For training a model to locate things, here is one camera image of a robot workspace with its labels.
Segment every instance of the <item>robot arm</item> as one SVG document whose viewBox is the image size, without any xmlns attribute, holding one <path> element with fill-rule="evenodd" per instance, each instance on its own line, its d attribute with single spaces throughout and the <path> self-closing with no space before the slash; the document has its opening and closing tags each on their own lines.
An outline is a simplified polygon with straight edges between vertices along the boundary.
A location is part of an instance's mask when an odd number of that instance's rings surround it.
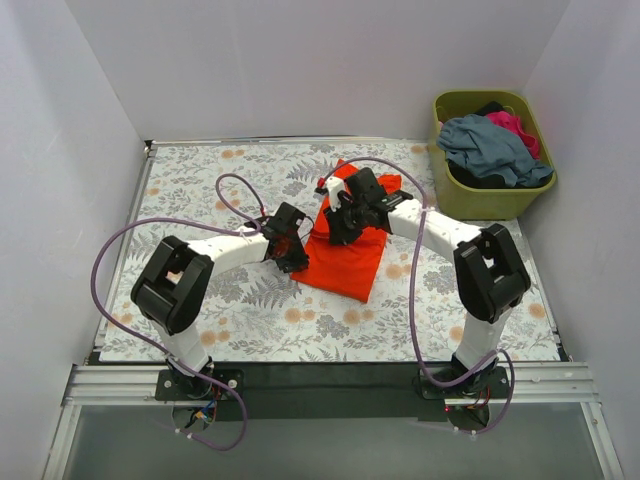
<svg viewBox="0 0 640 480">
<path fill-rule="evenodd" d="M 344 182 L 329 177 L 318 191 L 329 196 L 330 207 L 324 214 L 331 243 L 352 243 L 367 227 L 415 241 L 419 238 L 422 203 L 401 190 L 387 194 L 369 168 Z M 484 229 L 429 211 L 421 243 L 455 266 L 467 315 L 452 362 L 464 373 L 496 349 L 511 309 L 521 302 L 531 280 L 502 225 Z M 487 360 L 481 370 L 492 363 L 493 359 Z"/>
<path fill-rule="evenodd" d="M 238 230 L 241 236 L 220 235 L 189 243 L 173 236 L 162 240 L 133 286 L 131 299 L 151 320 L 173 357 L 196 372 L 211 362 L 195 325 L 211 277 L 265 260 L 274 260 L 285 273 L 307 268 L 309 257 L 298 236 L 304 217 L 283 203 L 275 215 L 256 220 L 259 233 L 250 222 Z M 168 361 L 183 375 L 192 376 L 173 358 Z"/>
</svg>

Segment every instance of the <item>laundry basket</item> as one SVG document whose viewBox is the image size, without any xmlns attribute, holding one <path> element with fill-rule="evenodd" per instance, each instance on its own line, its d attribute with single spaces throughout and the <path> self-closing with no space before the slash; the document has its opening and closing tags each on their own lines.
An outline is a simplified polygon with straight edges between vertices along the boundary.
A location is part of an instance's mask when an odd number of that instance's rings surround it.
<svg viewBox="0 0 640 480">
<path fill-rule="evenodd" d="M 439 122 L 473 113 L 491 101 L 500 103 L 506 111 L 521 118 L 524 131 L 538 139 L 539 161 L 553 167 L 531 109 L 520 95 L 504 90 L 451 90 L 442 93 L 433 102 L 429 153 L 438 206 L 444 214 L 458 220 L 510 220 L 524 212 L 538 195 L 556 182 L 554 172 L 549 183 L 539 188 L 478 189 L 461 184 L 451 175 L 445 152 L 435 145 L 440 135 Z"/>
</svg>

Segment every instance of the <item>floral mat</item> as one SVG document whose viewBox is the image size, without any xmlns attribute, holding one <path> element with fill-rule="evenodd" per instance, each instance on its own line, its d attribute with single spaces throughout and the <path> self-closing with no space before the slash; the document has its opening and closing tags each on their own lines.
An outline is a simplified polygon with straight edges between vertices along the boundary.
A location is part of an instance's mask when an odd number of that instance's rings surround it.
<svg viewBox="0 0 640 480">
<path fill-rule="evenodd" d="M 405 168 L 424 185 L 435 202 L 426 146 L 419 143 L 270 143 L 234 146 L 158 148 L 145 186 L 138 218 L 174 216 L 236 228 L 240 220 L 219 201 L 215 180 L 236 172 L 258 190 L 267 208 L 289 202 L 315 218 L 320 207 L 313 189 L 317 179 L 339 158 L 375 156 Z M 377 175 L 392 173 L 370 164 Z M 408 181 L 403 189 L 416 195 Z M 239 209 L 259 216 L 255 199 L 239 182 L 229 180 L 226 196 Z M 489 222 L 478 222 L 478 225 Z M 517 221 L 511 231 L 525 265 L 533 260 Z M 305 223 L 301 231 L 309 227 Z M 131 287 L 150 254 L 167 235 L 189 241 L 211 234 L 167 224 L 137 228 L 118 279 L 113 313 L 159 340 L 129 299 Z M 273 262 L 246 265 L 212 279 L 197 320 L 202 344 L 215 361 L 410 361 L 414 359 L 408 324 L 410 256 L 414 243 L 390 235 L 369 302 L 297 283 Z M 423 249 L 418 266 L 416 312 L 419 341 L 428 360 L 449 360 L 462 337 L 465 310 L 456 292 L 453 266 Z M 556 342 L 539 286 L 534 283 L 511 315 L 501 346 L 518 360 L 558 360 Z M 111 325 L 102 361 L 160 361 L 153 347 Z"/>
</svg>

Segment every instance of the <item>clothing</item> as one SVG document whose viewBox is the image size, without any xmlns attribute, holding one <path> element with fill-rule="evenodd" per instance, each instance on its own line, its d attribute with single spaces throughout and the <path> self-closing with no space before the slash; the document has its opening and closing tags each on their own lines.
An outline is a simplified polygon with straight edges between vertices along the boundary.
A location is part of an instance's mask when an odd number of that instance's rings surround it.
<svg viewBox="0 0 640 480">
<path fill-rule="evenodd" d="M 481 117 L 484 117 L 490 113 L 493 112 L 503 112 L 504 111 L 504 107 L 502 105 L 500 105 L 498 102 L 489 102 L 487 103 L 484 107 L 476 110 L 475 113 L 476 115 L 480 115 Z"/>
<path fill-rule="evenodd" d="M 538 139 L 533 135 L 524 133 L 520 117 L 515 117 L 508 112 L 489 113 L 486 117 L 495 125 L 506 128 L 510 132 L 518 135 L 520 140 L 522 140 L 522 143 L 524 143 L 524 146 L 529 150 L 531 156 L 533 158 L 540 158 L 540 145 L 538 144 Z"/>
<path fill-rule="evenodd" d="M 357 168 L 347 164 L 334 175 L 344 179 L 357 171 Z M 399 175 L 382 175 L 378 178 L 378 182 L 387 193 L 398 190 L 402 186 Z M 366 303 L 376 278 L 387 241 L 387 233 L 383 230 L 367 228 L 351 245 L 330 245 L 329 224 L 322 213 L 328 206 L 329 199 L 325 198 L 305 245 L 305 251 L 309 255 L 309 268 L 292 273 L 291 278 L 312 287 Z"/>
<path fill-rule="evenodd" d="M 509 188 L 542 186 L 553 173 L 531 156 L 520 137 L 478 115 L 449 120 L 436 144 L 448 161 L 477 178 L 501 175 Z"/>
</svg>

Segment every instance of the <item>white wall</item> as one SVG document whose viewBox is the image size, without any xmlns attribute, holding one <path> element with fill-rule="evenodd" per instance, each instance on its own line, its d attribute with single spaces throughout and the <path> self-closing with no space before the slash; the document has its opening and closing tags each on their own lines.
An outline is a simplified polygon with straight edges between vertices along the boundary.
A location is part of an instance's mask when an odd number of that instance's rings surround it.
<svg viewBox="0 0 640 480">
<path fill-rule="evenodd" d="M 558 185 L 525 230 L 628 478 L 640 471 L 640 5 L 573 0 L 527 83 Z"/>
<path fill-rule="evenodd" d="M 142 138 L 426 137 L 437 92 L 524 87 L 568 0 L 67 0 Z"/>
<path fill-rule="evenodd" d="M 63 0 L 0 0 L 0 79 L 0 478 L 30 479 L 90 350 L 89 270 L 143 145 Z"/>
</svg>

